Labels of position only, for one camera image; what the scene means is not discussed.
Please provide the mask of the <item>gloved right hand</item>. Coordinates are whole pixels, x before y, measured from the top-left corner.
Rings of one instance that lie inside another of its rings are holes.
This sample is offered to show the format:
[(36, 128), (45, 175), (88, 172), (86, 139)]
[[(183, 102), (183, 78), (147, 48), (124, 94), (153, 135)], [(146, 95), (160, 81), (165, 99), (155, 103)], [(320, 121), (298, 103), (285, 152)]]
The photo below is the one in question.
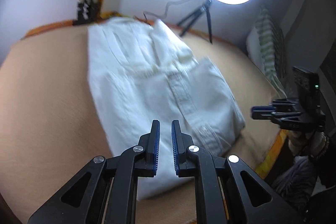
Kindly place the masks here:
[(319, 157), (329, 146), (329, 138), (323, 132), (290, 131), (288, 139), (288, 147), (294, 156)]

